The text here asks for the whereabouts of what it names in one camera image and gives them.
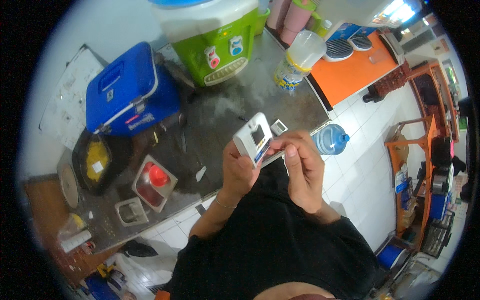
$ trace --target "white device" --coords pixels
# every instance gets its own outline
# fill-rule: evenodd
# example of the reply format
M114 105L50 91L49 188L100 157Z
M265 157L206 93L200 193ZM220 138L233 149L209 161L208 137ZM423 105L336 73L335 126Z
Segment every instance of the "white device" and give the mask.
M282 121L280 121L279 119L277 119L273 124L272 126L270 126L270 129L277 135L281 135L282 133L284 133L285 131L288 130L288 128L285 126L284 123L282 123Z
M250 157L255 168L267 152L272 138L267 118L259 112L233 135L233 142L241 155Z

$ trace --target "cooler box lid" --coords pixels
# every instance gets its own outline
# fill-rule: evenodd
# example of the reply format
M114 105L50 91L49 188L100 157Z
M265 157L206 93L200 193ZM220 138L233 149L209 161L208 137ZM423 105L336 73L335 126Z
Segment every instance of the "cooler box lid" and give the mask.
M86 93L86 125L95 132L108 125L134 103L148 98L158 87L152 48L141 42L120 55L89 84Z

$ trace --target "black shirt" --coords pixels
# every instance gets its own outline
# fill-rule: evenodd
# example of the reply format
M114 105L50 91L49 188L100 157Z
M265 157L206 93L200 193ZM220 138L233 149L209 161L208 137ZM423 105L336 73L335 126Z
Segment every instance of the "black shirt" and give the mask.
M211 239L192 236L179 252L168 286L171 299L253 299L299 281L337 299L363 299L377 260L348 218L321 225L285 193L247 194Z

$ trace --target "cooler handle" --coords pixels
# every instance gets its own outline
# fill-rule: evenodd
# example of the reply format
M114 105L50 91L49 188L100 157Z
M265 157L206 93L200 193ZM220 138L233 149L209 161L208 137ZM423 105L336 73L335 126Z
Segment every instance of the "cooler handle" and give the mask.
M105 92L109 87L111 87L115 82L118 81L123 76L124 62L121 61L115 67L113 67L107 74L98 82L98 93L101 94Z

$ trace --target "stainless steel counter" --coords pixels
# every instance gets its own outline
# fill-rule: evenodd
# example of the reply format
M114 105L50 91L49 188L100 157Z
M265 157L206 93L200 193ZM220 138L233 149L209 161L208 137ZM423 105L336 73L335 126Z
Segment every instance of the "stainless steel counter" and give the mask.
M223 83L196 91L192 101L182 108L187 116L187 153L183 153L178 145L179 128L159 133L158 126L154 126L134 138L136 160L140 162L132 163L119 174L103 196L92 196L80 190L79 207L73 211L79 214L92 211L94 218L87 223L96 244L95 253L133 239L142 231L214 195L222 186L223 148L244 124L239 116L251 118L261 111L269 123L280 119L289 130L306 129L310 132L318 130L329 120L307 79L293 92L282 90L274 82L273 73L284 51L275 38L264 30L262 35L254 38L252 58L244 70ZM170 45L163 47L160 52L166 59L179 62ZM159 143L151 145L154 130ZM156 213L144 205L149 222L124 227L114 205L135 196L131 185L146 154L152 155L179 181L162 212ZM59 166L68 162L70 157L71 153L67 151ZM264 165L276 157L267 159ZM195 174L203 166L207 170L197 182Z

